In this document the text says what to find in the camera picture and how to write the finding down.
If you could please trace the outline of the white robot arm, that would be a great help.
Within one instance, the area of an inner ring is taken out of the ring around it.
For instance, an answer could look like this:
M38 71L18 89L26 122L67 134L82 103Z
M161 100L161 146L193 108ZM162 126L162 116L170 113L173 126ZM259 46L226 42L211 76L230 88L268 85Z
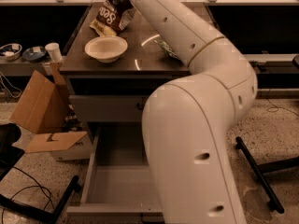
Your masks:
M247 59L178 0L130 0L189 68L147 100L142 133L166 224L247 224L225 146L257 93Z

